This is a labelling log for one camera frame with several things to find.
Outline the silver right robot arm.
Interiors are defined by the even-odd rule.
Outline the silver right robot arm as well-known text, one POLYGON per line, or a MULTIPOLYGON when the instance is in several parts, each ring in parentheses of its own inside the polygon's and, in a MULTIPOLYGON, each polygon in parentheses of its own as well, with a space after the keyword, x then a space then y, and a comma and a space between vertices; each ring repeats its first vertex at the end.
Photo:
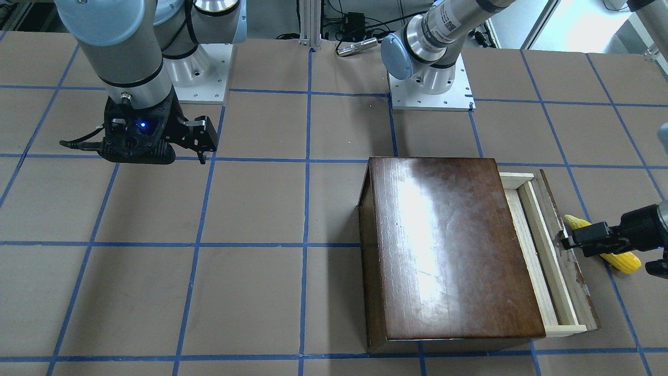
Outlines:
POLYGON ((210 117, 187 119, 177 89, 217 81, 205 45, 242 43, 246 1, 57 1, 58 15, 108 93, 103 122, 60 140, 114 163, 169 165, 174 145, 201 164, 219 136, 210 117))

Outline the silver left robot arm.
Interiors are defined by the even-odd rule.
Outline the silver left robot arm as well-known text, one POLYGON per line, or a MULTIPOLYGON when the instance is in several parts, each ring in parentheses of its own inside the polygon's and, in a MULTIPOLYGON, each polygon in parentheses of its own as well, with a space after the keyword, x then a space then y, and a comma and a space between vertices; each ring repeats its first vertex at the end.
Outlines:
MULTIPOLYGON (((381 59, 387 73, 398 80, 417 79, 418 92, 441 95, 460 57, 464 36, 511 1, 435 1, 422 14, 385 36, 381 59)), ((621 255, 634 250, 666 251, 666 202, 622 214, 616 226, 605 222, 577 227, 577 219, 565 216, 567 231, 559 233, 563 249, 581 249, 585 257, 621 255)))

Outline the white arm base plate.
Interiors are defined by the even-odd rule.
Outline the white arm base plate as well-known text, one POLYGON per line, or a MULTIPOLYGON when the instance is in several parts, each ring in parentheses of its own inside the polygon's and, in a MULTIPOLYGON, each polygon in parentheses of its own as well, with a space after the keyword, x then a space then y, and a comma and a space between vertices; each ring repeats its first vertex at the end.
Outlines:
POLYGON ((394 109, 450 112, 476 109, 462 55, 447 69, 427 67, 408 79, 396 79, 391 74, 387 78, 394 109))
POLYGON ((164 58, 182 104, 224 104, 232 65, 231 44, 201 44, 181 59, 164 58))

